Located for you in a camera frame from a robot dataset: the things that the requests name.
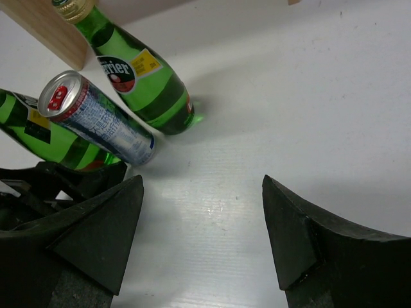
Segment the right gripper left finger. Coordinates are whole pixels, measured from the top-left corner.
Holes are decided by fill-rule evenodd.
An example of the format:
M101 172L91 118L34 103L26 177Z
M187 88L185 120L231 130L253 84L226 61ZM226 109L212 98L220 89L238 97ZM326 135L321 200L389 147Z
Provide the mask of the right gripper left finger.
M119 294L144 195L133 176L1 232L2 307L110 307Z

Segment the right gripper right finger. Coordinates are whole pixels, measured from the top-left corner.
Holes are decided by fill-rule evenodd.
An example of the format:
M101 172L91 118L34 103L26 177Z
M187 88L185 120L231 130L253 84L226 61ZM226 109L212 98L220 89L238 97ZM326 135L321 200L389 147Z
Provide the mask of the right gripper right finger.
M409 307L410 238L341 218L265 176L263 210L289 307Z

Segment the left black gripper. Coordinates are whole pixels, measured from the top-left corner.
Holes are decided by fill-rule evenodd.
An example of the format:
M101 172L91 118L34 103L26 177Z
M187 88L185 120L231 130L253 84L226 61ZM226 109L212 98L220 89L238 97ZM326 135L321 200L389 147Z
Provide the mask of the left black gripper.
M95 171L74 171L54 162L2 169L1 230L13 230L91 199L121 183L126 170L123 162Z

